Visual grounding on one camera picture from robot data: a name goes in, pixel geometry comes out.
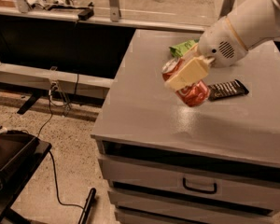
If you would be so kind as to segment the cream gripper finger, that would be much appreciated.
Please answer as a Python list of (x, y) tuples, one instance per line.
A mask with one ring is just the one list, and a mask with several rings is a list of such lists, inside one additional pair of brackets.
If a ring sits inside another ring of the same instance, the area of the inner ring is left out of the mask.
[(204, 56), (184, 60), (173, 58), (163, 66), (163, 74), (168, 76), (165, 87), (179, 91), (204, 79), (209, 74), (209, 69), (214, 58)]
[(187, 61), (187, 60), (191, 60), (194, 57), (199, 57), (199, 56), (200, 53), (198, 51), (198, 44), (195, 44), (181, 57), (181, 59)]

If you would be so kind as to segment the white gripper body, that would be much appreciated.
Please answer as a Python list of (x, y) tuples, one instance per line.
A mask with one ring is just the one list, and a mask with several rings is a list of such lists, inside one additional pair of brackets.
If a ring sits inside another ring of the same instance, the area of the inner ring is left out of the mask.
[(214, 58), (214, 67), (229, 67), (248, 53), (246, 45), (227, 17), (221, 18), (204, 31), (197, 50), (205, 58)]

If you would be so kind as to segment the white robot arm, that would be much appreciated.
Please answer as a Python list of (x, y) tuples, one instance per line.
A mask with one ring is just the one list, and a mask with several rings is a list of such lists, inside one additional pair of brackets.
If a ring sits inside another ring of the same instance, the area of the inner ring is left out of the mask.
[(260, 44), (280, 37), (280, 0), (245, 0), (207, 28), (165, 81), (179, 91), (204, 79), (209, 69), (228, 67)]

